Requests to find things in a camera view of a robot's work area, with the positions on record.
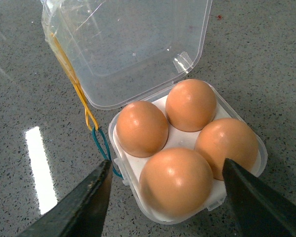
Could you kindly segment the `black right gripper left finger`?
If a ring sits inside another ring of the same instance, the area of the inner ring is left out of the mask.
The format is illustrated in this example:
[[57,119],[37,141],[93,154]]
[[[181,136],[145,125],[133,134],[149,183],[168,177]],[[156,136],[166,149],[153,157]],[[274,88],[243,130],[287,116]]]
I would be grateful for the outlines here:
[[104,160],[20,237],[100,237],[109,205],[112,162]]

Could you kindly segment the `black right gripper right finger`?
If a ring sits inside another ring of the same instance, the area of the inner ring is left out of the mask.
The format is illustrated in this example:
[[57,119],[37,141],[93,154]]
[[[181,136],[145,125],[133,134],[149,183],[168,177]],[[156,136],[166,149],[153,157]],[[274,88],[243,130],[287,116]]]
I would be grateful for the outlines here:
[[223,178],[243,237],[296,237],[296,205],[232,159]]

